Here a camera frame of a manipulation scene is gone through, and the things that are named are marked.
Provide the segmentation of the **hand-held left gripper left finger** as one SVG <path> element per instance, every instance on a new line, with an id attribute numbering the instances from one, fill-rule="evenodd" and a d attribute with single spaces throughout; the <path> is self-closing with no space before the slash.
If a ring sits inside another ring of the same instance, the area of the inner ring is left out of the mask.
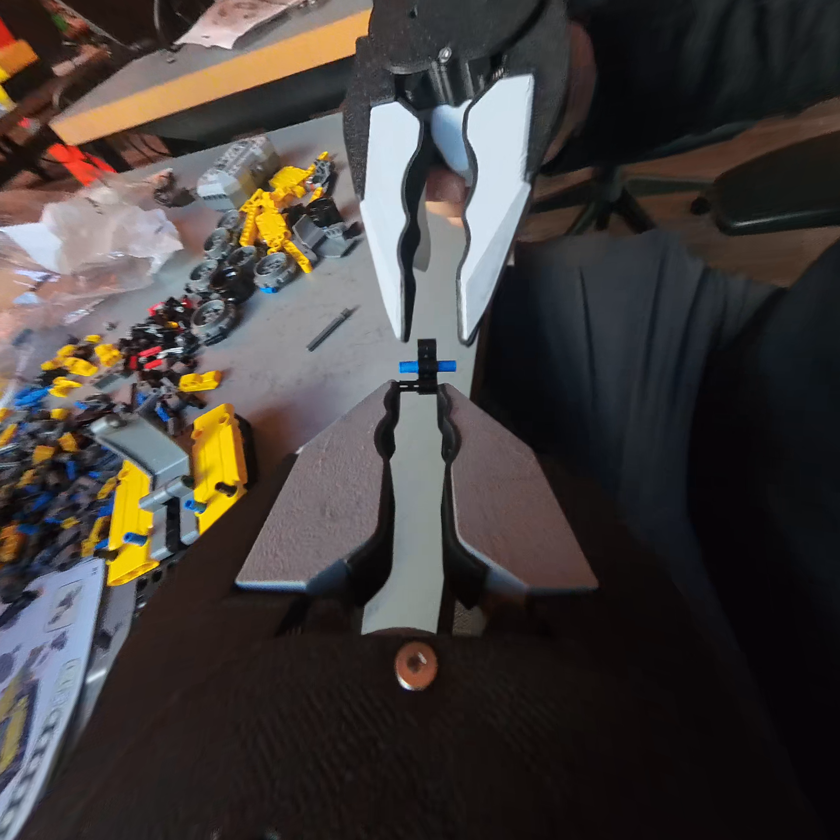
<path id="1" fill-rule="evenodd" d="M 251 591 L 339 591 L 387 541 L 397 383 L 386 382 L 303 445 L 235 582 Z"/>

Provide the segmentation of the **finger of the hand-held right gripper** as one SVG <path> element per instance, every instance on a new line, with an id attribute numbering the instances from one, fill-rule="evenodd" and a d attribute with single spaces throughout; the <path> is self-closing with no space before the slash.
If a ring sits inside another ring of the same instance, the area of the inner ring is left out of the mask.
<path id="1" fill-rule="evenodd" d="M 408 341 L 419 243 L 417 209 L 424 123 L 401 101 L 371 109 L 360 211 L 385 313 L 395 337 Z"/>
<path id="2" fill-rule="evenodd" d="M 458 336 L 475 340 L 526 208 L 534 79 L 504 77 L 467 109 L 465 148 L 473 182 L 463 214 L 467 244 L 456 277 Z"/>

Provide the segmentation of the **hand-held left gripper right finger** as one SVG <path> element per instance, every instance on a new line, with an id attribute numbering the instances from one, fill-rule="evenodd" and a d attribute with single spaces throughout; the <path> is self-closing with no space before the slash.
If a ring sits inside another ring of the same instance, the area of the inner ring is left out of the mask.
<path id="1" fill-rule="evenodd" d="M 466 607 L 595 592 L 536 455 L 451 384 L 438 387 L 444 577 Z"/>

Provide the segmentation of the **yellow toy brick vehicle model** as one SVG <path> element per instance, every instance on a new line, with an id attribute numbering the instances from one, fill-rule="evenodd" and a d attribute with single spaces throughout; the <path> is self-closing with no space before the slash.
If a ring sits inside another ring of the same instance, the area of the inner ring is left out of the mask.
<path id="1" fill-rule="evenodd" d="M 227 403 L 194 420 L 188 446 L 139 414 L 106 414 L 90 432 L 120 466 L 107 544 L 98 549 L 112 589 L 162 572 L 253 480 L 250 426 Z"/>

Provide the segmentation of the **grey axle rod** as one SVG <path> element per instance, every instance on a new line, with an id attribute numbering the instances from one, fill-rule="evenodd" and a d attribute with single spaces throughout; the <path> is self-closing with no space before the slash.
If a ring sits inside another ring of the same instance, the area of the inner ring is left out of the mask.
<path id="1" fill-rule="evenodd" d="M 321 331 L 311 339 L 307 344 L 307 351 L 314 352 L 320 345 L 324 343 L 335 331 L 346 321 L 348 321 L 356 312 L 358 307 L 351 307 L 343 309 L 336 317 L 334 317 Z"/>

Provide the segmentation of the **black connector brick piece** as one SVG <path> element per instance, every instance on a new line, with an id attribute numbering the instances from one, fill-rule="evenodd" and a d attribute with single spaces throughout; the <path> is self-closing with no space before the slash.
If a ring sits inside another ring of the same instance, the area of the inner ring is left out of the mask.
<path id="1" fill-rule="evenodd" d="M 416 343 L 416 358 L 413 360 L 401 361 L 438 361 L 437 341 L 435 339 L 419 339 Z M 413 393 L 420 396 L 432 396 L 438 393 L 438 373 L 432 376 L 420 376 L 417 374 L 401 374 L 395 381 L 395 388 L 399 395 Z"/>

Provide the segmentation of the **pile of small brick parts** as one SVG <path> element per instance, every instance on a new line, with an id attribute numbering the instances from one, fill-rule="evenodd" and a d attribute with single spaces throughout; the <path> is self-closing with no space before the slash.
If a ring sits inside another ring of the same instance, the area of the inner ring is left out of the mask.
<path id="1" fill-rule="evenodd" d="M 185 296 L 152 307 L 118 343 L 93 335 L 66 345 L 2 410 L 4 605 L 28 604 L 43 575 L 104 561 L 120 466 L 90 425 L 139 414 L 182 444 L 184 410 L 204 407 L 200 394 L 221 384 L 220 371 L 196 372 L 203 346 L 191 342 Z"/>

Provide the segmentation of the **person's right forearm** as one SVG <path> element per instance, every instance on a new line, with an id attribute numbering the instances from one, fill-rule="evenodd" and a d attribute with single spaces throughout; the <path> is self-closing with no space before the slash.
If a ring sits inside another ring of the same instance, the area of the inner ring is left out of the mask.
<path id="1" fill-rule="evenodd" d="M 839 92 L 839 2 L 569 2 L 591 58 L 585 120 L 546 173 L 641 161 Z"/>

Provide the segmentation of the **grey desk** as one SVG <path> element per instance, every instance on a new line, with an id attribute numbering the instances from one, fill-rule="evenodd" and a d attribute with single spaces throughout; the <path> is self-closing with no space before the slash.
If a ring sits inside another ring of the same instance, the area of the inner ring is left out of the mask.
<path id="1" fill-rule="evenodd" d="M 302 122 L 267 135 L 281 163 L 306 163 L 330 152 L 338 174 L 334 196 L 350 221 L 358 220 L 340 113 Z M 417 275 L 413 319 L 416 338 L 436 338 L 438 355 L 455 360 L 444 374 L 469 393 L 476 345 L 457 338 L 455 293 L 450 272 L 464 245 L 463 232 L 430 217 L 434 240 L 428 270 Z M 341 259 L 328 259 L 275 295 L 255 292 L 231 338 L 203 356 L 218 366 L 226 384 L 208 397 L 210 407 L 231 403 L 249 421 L 255 437 L 258 480 L 245 500 L 225 513 L 176 562 L 153 575 L 106 593 L 104 586 L 91 656 L 80 699 L 47 786 L 16 838 L 34 837 L 36 817 L 47 819 L 47 838 L 76 836 L 77 806 L 104 817 L 106 794 L 94 782 L 117 780 L 117 761 L 132 746 L 151 746 L 151 727 L 167 704 L 194 686 L 198 699 L 216 711 L 223 685 L 207 682 L 214 671 L 268 634 L 272 637 L 290 598 L 277 591 L 239 589 L 245 556 L 263 527 L 299 447 L 315 438 L 380 385 L 399 378 L 397 364 L 416 358 L 394 338 L 375 279 L 371 252 L 360 244 Z M 358 307 L 319 350 L 306 345 L 345 308 Z M 392 566 L 385 593 L 365 608 L 362 628 L 381 628 L 406 609 L 407 625 L 433 631 L 444 598 L 440 537 L 440 486 L 444 464 L 436 403 L 404 395 L 396 427 L 392 467 L 397 513 Z"/>

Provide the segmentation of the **person's right hand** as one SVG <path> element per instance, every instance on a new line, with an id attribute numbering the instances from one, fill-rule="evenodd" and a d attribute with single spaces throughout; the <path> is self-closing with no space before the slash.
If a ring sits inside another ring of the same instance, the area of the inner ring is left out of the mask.
<path id="1" fill-rule="evenodd" d="M 460 174 L 442 165 L 433 166 L 429 171 L 424 199 L 429 214 L 462 228 L 463 213 L 470 194 L 471 188 Z"/>

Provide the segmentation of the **grey battery box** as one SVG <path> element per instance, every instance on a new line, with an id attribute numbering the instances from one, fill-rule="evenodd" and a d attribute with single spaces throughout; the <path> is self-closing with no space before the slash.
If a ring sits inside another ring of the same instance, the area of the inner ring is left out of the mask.
<path id="1" fill-rule="evenodd" d="M 239 210 L 280 169 L 280 157 L 265 135 L 237 140 L 197 180 L 196 197 L 225 212 Z"/>

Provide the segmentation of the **person's grey trouser legs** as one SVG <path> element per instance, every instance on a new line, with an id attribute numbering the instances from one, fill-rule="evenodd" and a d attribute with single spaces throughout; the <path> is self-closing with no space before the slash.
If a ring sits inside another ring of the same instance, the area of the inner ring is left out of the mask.
<path id="1" fill-rule="evenodd" d="M 492 303 L 486 388 L 529 445 L 596 484 L 716 649 L 737 652 L 688 506 L 707 367 L 784 290 L 710 268 L 674 234 L 517 244 Z"/>

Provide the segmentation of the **white paper sheet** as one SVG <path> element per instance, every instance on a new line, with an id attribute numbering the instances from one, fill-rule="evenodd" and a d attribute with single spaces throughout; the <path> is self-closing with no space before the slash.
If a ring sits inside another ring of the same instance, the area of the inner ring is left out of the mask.
<path id="1" fill-rule="evenodd" d="M 232 49 L 253 29 L 309 4 L 309 1 L 216 1 L 173 46 Z"/>

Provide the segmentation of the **clear plastic bag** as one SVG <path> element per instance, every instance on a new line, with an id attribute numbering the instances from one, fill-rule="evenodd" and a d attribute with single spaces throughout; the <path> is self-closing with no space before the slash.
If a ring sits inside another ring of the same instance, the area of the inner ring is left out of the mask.
<path id="1" fill-rule="evenodd" d="M 2 192 L 2 309 L 71 310 L 148 286 L 184 248 L 147 178 Z"/>

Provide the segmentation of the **white instruction booklet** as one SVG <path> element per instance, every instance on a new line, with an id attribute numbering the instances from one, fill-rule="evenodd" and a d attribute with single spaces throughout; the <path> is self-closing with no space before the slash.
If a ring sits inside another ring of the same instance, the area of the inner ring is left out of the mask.
<path id="1" fill-rule="evenodd" d="M 55 768 L 81 698 L 105 580 L 97 558 L 46 574 L 2 628 L 2 839 L 21 832 Z"/>

